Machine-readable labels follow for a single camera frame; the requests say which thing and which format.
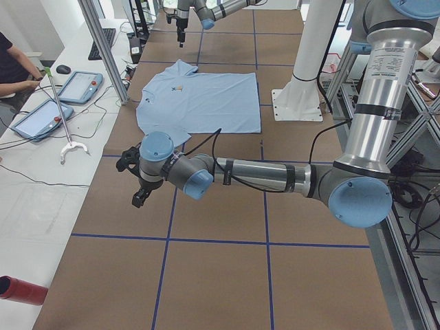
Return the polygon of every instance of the metal pole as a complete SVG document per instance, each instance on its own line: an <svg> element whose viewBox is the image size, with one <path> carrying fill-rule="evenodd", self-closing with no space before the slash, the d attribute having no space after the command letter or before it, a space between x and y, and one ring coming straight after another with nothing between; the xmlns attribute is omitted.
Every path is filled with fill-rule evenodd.
<svg viewBox="0 0 440 330"><path fill-rule="evenodd" d="M118 67L116 66L113 55L111 54L110 46L104 37L102 32L102 27L99 22L98 13L94 7L92 0L78 0L80 4L82 13L84 14L85 21L89 27L91 37L98 47L99 54L101 55L102 61L104 62L105 69L110 76L111 83L119 97L121 105L125 105L129 96L124 84L122 84L121 77L118 72Z"/></svg>
<svg viewBox="0 0 440 330"><path fill-rule="evenodd" d="M327 98L330 102L333 102L339 88L341 88L341 84L345 82L347 77L350 74L351 68L355 64L357 54L354 54L350 50L350 43L347 43L344 49L344 53L342 54L341 61L338 65L338 70L330 82L329 89L327 91Z"/></svg>

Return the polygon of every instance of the black cable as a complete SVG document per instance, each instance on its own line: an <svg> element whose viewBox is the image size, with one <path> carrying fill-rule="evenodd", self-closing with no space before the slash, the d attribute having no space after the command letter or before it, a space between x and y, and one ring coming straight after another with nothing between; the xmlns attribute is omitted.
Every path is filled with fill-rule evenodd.
<svg viewBox="0 0 440 330"><path fill-rule="evenodd" d="M110 88L112 88L112 87L113 87L113 85L108 86L108 87L104 90L104 92L101 94L101 96L95 100L95 102L91 103L87 108L85 108L85 109L82 110L81 112L79 112L79 113L77 113L76 115L74 115L74 116L72 116L72 117L70 117L70 118L67 119L67 121L74 119L75 117L79 116L80 114L82 114L82 113L88 111L89 108L90 108L92 105L94 105L94 106L97 107L97 108L100 108L100 109L104 110L104 114L102 115L101 119L99 119L98 124L96 125L96 128L95 128L95 131L92 133L92 135L90 135L90 136L82 136L82 135L79 135L79 134L71 134L71 136L76 136L76 137L84 138L84 139L91 139L93 136L95 136L95 134L96 134L96 132L97 132L97 130L98 130L98 128L99 128L100 123L102 122L102 120L104 119L105 115L107 114L107 110L106 110L105 108L99 106L99 105L97 104L97 102L98 102L98 101L99 101L99 100L100 100L100 99L101 99L101 98L102 98L102 97L108 92L108 90L109 90ZM10 127L9 127L8 125L6 125L5 122L4 122L1 118L0 118L0 122L1 122L5 127L7 127L7 128L10 129ZM41 136L43 136L43 135L47 135L48 133L51 133L51 132L55 131L57 128L58 128L58 127L56 126L56 127L54 127L53 129L51 129L50 131L48 131L48 132L44 132L44 133L39 134L39 135L36 135L36 136L34 136L34 137L32 137L32 138L24 138L24 139L21 139L21 140L15 140L15 141L9 141L9 142L1 143L0 145L11 144L11 143L15 143L15 142L21 142L21 143L15 144L15 145L13 145L13 146L7 146L7 147L4 147L4 148L0 148L0 150L11 149L11 148L14 148L14 147L16 147L16 146L20 146L20 145L22 145L22 144L25 144L25 143L28 143L28 142L31 142L31 141L37 140L37 139L39 139ZM45 138L60 139L60 138L65 138L65 137L66 137L66 135L62 135L62 136L51 136L51 135L48 135L48 136L46 136Z"/></svg>
<svg viewBox="0 0 440 330"><path fill-rule="evenodd" d="M10 168L7 168L7 167L4 166L4 165L1 165L1 164L0 164L0 167L4 168L5 170L10 171L10 172L12 172L12 173L20 174L21 176L25 177L26 179L29 179L29 180L32 181L32 182L35 182L36 184L45 184L45 185L47 185L47 186L66 186L66 187L81 187L81 188L87 188L87 187L90 187L90 186L88 186L88 185L86 185L86 184L49 184L49 183L44 182L44 181L37 181L37 180L34 180L34 179L32 179L31 177L28 177L26 174L23 174L23 173L18 172L18 171L16 171L16 170L11 170Z"/></svg>
<svg viewBox="0 0 440 330"><path fill-rule="evenodd" d="M338 124L336 124L336 125L333 125L333 126L327 127L326 129L323 129L321 132L319 132L318 134L316 134L316 136L315 136L315 138L313 139L313 142L312 142L312 144L311 144L311 148L310 148L309 164L311 164L311 157L312 157L312 155L313 155L313 153L314 153L315 143L316 143L316 140L319 138L319 136L320 136L321 134L323 134L324 132L330 131L331 129L335 129L335 128L337 128L337 127L339 127L339 126L342 126L342 125L344 125L344 124L348 124L350 121L351 121L351 119L345 120L344 122L340 122L340 123L338 123Z"/></svg>
<svg viewBox="0 0 440 330"><path fill-rule="evenodd" d="M429 167L422 166L420 164L415 164L415 166L420 167L424 170L430 171L431 173L440 173L440 169L438 169L438 168L429 168Z"/></svg>
<svg viewBox="0 0 440 330"><path fill-rule="evenodd" d="M416 222L413 220L412 216L413 216L413 212L416 209L413 209L410 211L409 213L409 219L410 221L416 225ZM433 221L431 224L427 225L426 227L422 227L421 225L419 225L420 227L420 232L427 232L429 235L432 235L433 237L435 237L436 239L440 239L440 236L437 236L436 234L434 234L433 232L430 232L428 229L431 228L432 226L435 226L438 224L438 222L440 222L440 217L438 217L435 221Z"/></svg>
<svg viewBox="0 0 440 330"><path fill-rule="evenodd" d="M331 47L331 42L333 41L333 38L335 37L336 30L338 29L339 20L340 20L340 18L342 16L342 13L344 12L345 2L346 1L343 0L342 3L341 3L341 7L339 9L338 17L337 17L337 19L335 21L335 24L333 25L333 30L331 31L331 36L330 36L329 42L327 43L327 48L325 50L324 57L322 58L321 66L319 68L318 77L316 79L316 82L318 84L319 92L322 94L322 96L324 96L324 100L325 100L325 102L326 102L326 104L327 104L327 106L329 108L329 112L330 113L333 113L333 107L330 104L330 101L329 101L329 99L327 97L326 91L324 90L324 88L321 85L320 76L321 76L321 73L322 73L322 69L324 68L324 65L325 65L325 60L327 59L327 54L329 53L329 50L330 50L330 47Z"/></svg>
<svg viewBox="0 0 440 330"><path fill-rule="evenodd" d="M221 167L221 165L217 161L217 158L215 157L215 144L217 142L217 138L220 135L221 129L216 130L216 132L218 132L218 133L215 134L214 141L212 142L212 150L211 150L211 157L214 160L214 168L212 169L212 173L215 173L215 166L218 166L221 169L221 171L223 173L225 173L225 169L223 167ZM243 185L245 185L245 186L247 186L249 188L252 188L252 189L255 189L255 190L258 190L258 191L262 191L264 193L284 193L285 192L284 190L262 189L262 188L254 186L254 185L250 184L249 182L247 182L245 180L242 180L239 177L236 177L234 175L231 175L231 178L233 178L235 181L240 182L241 184L243 184Z"/></svg>
<svg viewBox="0 0 440 330"><path fill-rule="evenodd" d="M414 184L414 185L416 185L416 186L420 186L420 187L422 187L423 189L425 189L425 190L428 191L428 195L427 195L427 197L425 198L425 200L423 201L423 203L422 203L421 206L420 206L422 209L419 211L419 214L418 214L418 216L417 216L417 220L418 220L418 221L417 221L417 220L416 220L416 221L413 221L412 218L411 218L411 215L412 215L412 213L413 213L413 211L414 211L415 209L411 210L410 213L409 213L409 219L410 219L411 222L413 222L413 223L415 224L416 228L415 228L415 233L411 236L411 239L410 239L410 241L408 242L408 244L409 244L409 246L411 246L412 243L413 243L413 241L414 241L415 239L416 239L417 242L419 243L419 242L420 242L420 238L419 238L420 233L423 232L423 231L428 232L428 231L427 231L428 228L431 228L432 226L434 226L434 225L436 225L438 222L440 222L440 215L439 215L439 217L438 217L436 220L434 220L431 224L429 224L429 225L427 225L427 226L425 226L425 227L422 227L422 226L420 225L421 213L424 211L424 208L426 207L426 205L429 204L429 203L431 203L432 201L436 201L436 202L439 204L439 207L440 207L440 198L438 198L438 196L436 196L436 195L432 195L432 194L430 194L430 193L429 193L430 188L427 187L427 186L425 186L424 184L420 184L419 182L415 182L415 181L398 181L398 180L390 180L390 182L396 182L396 183L401 183L401 184L402 184L402 183L403 183L403 184Z"/></svg>
<svg viewBox="0 0 440 330"><path fill-rule="evenodd" d="M397 211L396 211L394 206L393 206L393 212L395 214L397 214ZM404 231L400 221L397 222L397 225L399 226L399 230L400 230L402 236L406 236L405 231ZM429 294L428 294L428 291L426 290L426 287L425 287L425 283L424 283L425 282L425 278L423 278L421 276L419 268L418 268L417 263L416 263L416 259L414 257L414 254L411 252L410 246L409 246L408 242L405 239L404 239L404 244L405 244L406 250L408 251L408 254L410 256L412 266L414 267L415 273L417 275L417 279L419 280L420 289L421 289L421 291L423 293L423 296L425 297L427 302L431 302L431 303L428 303L428 307L429 307L429 310L430 310L430 312L431 312L431 314L432 314L432 316L434 318L434 322L436 324L436 327L437 327L437 329L440 329L440 324L439 324L439 321L437 320L437 317L435 316L436 314L435 314L434 307L432 306L432 301L431 301L431 299L429 297Z"/></svg>
<svg viewBox="0 0 440 330"><path fill-rule="evenodd" d="M196 145L194 148L192 148L191 150L189 150L187 153L184 153L185 156L190 155L191 153L193 153L194 151L196 151L198 148L200 148L201 146L203 146L207 141L211 140L213 136L215 136L216 134L220 134L221 129L217 129L213 134L211 134L210 136L208 136L206 139L204 139L202 142L200 142L198 145Z"/></svg>
<svg viewBox="0 0 440 330"><path fill-rule="evenodd" d="M432 195L430 193L428 193L426 195L425 200L423 201L423 204L420 207L420 211L419 214L417 215L417 220L415 221L415 233L413 234L413 236L411 237L411 239L409 240L408 244L410 246L411 252L415 252L417 251L417 249L420 246L420 220L421 220L421 216L424 213L425 207L428 204L429 198ZM413 241L415 240L415 247L411 248L411 245L413 244Z"/></svg>

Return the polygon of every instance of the red object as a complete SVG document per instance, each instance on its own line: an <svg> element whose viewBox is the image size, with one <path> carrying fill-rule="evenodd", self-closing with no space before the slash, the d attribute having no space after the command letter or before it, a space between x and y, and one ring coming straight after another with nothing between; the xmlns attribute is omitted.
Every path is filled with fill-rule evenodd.
<svg viewBox="0 0 440 330"><path fill-rule="evenodd" d="M30 305L42 305L46 298L47 288L17 278L0 277L0 298Z"/></svg>

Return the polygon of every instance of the shirt sleeve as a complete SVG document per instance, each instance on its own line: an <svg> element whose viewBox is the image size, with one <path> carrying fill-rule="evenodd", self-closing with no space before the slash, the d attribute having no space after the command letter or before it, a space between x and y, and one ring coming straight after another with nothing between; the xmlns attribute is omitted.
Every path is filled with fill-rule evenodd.
<svg viewBox="0 0 440 330"><path fill-rule="evenodd" d="M5 37L3 33L0 32L0 50L8 50L12 47L12 43L8 38Z"/></svg>

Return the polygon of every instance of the brown table surface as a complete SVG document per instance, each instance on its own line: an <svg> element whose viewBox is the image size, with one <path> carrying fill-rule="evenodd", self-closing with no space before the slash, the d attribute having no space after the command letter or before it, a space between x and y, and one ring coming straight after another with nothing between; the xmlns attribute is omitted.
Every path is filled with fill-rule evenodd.
<svg viewBox="0 0 440 330"><path fill-rule="evenodd" d="M182 49L160 15L34 329L393 328L365 232L320 202L221 185L194 201L167 182L137 209L137 179L115 168L143 137L141 89L178 58L200 72L256 73L262 131L220 135L217 156L304 164L331 116L275 122L270 97L290 79L302 30L298 11L242 10L203 32L191 14ZM340 153L328 131L313 159Z"/></svg>

